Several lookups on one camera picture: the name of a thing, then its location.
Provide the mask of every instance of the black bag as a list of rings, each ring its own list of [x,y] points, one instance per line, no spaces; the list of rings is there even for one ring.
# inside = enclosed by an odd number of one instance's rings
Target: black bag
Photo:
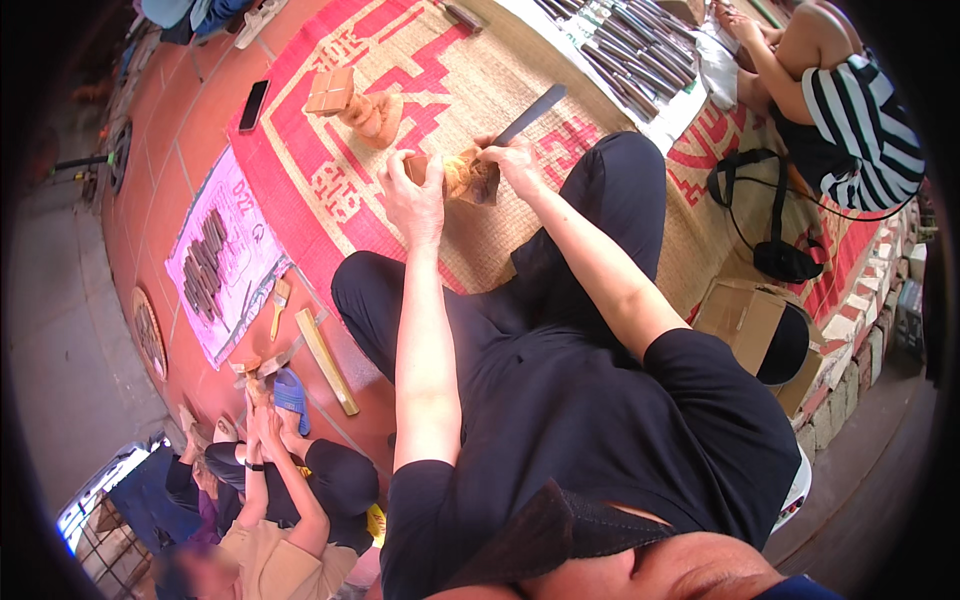
[[[767,158],[776,158],[780,162],[780,180],[777,182],[777,192],[774,196],[773,221],[770,224],[770,241],[760,242],[756,246],[750,247],[747,240],[745,244],[754,252],[754,267],[766,276],[778,279],[784,283],[803,283],[808,279],[813,279],[820,275],[824,270],[823,263],[818,263],[809,255],[794,248],[784,242],[782,238],[783,230],[783,201],[786,199],[787,183],[787,164],[783,158],[772,150],[766,148],[757,148],[745,153],[739,153],[734,150],[723,160],[718,162],[710,174],[707,175],[707,190],[713,200],[730,210],[731,219],[733,218],[733,185],[736,183],[736,170],[740,165],[754,164]],[[723,172],[727,177],[726,200],[720,193],[720,182],[718,173]],[[737,233],[740,228],[733,221],[733,226]],[[810,248],[822,248],[823,246],[812,237],[806,238],[806,243]]]

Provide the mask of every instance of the terracotta tile floor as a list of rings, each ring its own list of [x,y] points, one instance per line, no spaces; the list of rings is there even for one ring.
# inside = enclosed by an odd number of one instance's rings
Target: terracotta tile floor
[[[155,378],[156,388],[171,414],[176,415],[185,402],[211,433],[212,423],[220,416],[239,417],[244,400],[233,388],[236,375],[229,365],[217,372],[204,358],[163,261],[173,249],[193,195],[227,146],[228,120],[302,22],[325,3],[291,2],[246,50],[233,47],[233,36],[219,36],[194,48],[203,82],[185,48],[160,44],[131,103],[133,150],[127,180],[119,197],[104,200],[104,235],[125,315],[129,320],[131,291],[134,284],[140,285],[154,306],[167,348],[167,381]],[[258,354],[266,359],[280,353],[300,335],[294,319],[297,311],[309,307],[315,316],[325,312],[299,270],[291,270],[285,278],[292,293],[276,341],[270,342],[274,308],[268,302],[232,358]],[[387,436],[396,430],[393,386],[336,319],[325,319],[320,330],[360,413],[347,417],[309,348],[303,346],[292,364],[311,400],[310,437],[352,446],[371,457],[385,490],[393,470],[393,451],[387,445]],[[368,569],[375,567],[375,556],[372,560]]]

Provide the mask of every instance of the knife blade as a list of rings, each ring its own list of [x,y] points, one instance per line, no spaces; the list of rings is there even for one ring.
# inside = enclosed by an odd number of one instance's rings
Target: knife blade
[[[566,85],[553,84],[550,89],[543,92],[537,100],[526,110],[524,110],[516,120],[503,130],[491,143],[491,146],[506,146],[510,140],[517,137],[520,132],[530,127],[530,125],[539,119],[545,112],[550,110],[553,105],[560,102],[566,96]]]

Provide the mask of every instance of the black shirt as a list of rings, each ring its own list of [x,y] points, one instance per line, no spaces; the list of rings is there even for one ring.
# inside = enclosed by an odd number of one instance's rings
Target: black shirt
[[[776,399],[726,344],[668,331],[644,368],[573,331],[507,344],[492,352],[484,392],[464,404],[457,467],[417,461],[391,480],[385,598],[442,589],[550,478],[679,533],[763,547],[800,453]]]

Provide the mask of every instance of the black pants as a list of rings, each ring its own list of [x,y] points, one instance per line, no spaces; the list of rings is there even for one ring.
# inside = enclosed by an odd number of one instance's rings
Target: black pants
[[[574,208],[607,233],[651,280],[657,277],[666,179],[663,157],[639,133],[600,140],[573,167],[560,190]],[[477,393],[483,365],[500,343],[545,327],[575,328],[599,344],[619,346],[557,245],[541,228],[511,258],[516,276],[485,294],[444,288],[460,398]],[[394,381],[404,265],[372,252],[347,257],[333,277],[333,301],[357,345]]]
[[[237,464],[238,442],[220,442],[206,449],[206,465],[214,475],[245,493],[247,472]],[[310,490],[330,519],[330,541],[356,550],[358,555],[373,544],[367,532],[367,509],[376,502],[379,483],[370,459],[352,448],[329,440],[316,440],[303,461],[312,472],[306,478]],[[300,520],[279,469],[273,463],[264,465],[267,480],[267,520],[281,528],[293,527]]]

